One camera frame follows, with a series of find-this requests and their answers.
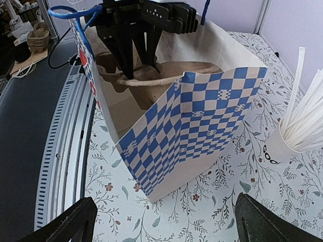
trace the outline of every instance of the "dark gray table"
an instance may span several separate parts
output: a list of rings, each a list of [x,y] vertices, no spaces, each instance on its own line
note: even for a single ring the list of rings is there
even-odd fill
[[[52,56],[58,66],[77,52],[61,44]],[[22,79],[14,79],[0,105],[0,241],[16,241],[34,231],[39,170],[48,129],[70,66],[52,70],[47,59]]]

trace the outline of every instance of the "floral tablecloth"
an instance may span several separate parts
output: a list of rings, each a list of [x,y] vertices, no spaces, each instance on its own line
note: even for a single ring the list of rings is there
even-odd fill
[[[267,76],[213,166],[160,201],[151,204],[132,179],[101,113],[95,111],[85,189],[98,207],[93,242],[238,241],[234,209],[241,192],[323,238],[322,150],[294,157],[278,171],[260,154],[285,113],[293,78],[260,36],[231,35],[268,66]]]

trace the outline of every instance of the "paper cup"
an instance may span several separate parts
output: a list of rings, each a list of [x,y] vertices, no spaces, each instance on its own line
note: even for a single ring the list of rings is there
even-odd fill
[[[301,153],[286,144],[281,132],[280,122],[262,148],[262,159],[265,162],[269,162],[272,167],[281,168],[284,164],[289,164],[290,159],[294,155]]]

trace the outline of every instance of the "blue rope handle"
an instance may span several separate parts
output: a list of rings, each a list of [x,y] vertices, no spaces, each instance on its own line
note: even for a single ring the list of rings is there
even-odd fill
[[[61,13],[54,12],[55,10],[66,10],[66,11],[69,11],[69,13],[61,14]],[[48,9],[48,14],[53,17],[60,18],[60,19],[75,19],[77,31],[80,33],[81,38],[82,38],[85,46],[87,47],[87,49],[91,53],[91,55],[94,56],[91,45],[88,42],[88,40],[86,39],[84,31],[93,22],[93,20],[99,15],[99,13],[102,12],[102,10],[103,10],[102,5],[97,5],[91,9],[79,11],[79,12],[77,10],[75,10],[74,8],[71,8],[68,6],[55,6],[55,7]],[[88,16],[88,15],[92,15],[92,14],[93,14],[92,18],[85,25],[84,29],[82,29],[80,17],[84,17],[84,16]]]
[[[206,19],[206,14],[207,14],[207,9],[208,6],[210,5],[211,0],[206,0],[204,10],[203,10],[203,15],[202,15],[202,20],[201,20],[201,25],[205,24],[205,19]]]

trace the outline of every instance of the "checkered paper bag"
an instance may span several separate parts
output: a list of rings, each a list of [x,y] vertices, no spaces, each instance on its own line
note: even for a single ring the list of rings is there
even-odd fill
[[[92,56],[72,30],[111,136],[116,133]],[[158,62],[199,61],[224,72],[185,72],[118,141],[117,150],[154,202],[206,171],[232,138],[253,102],[266,66],[212,22],[193,34],[163,33]]]

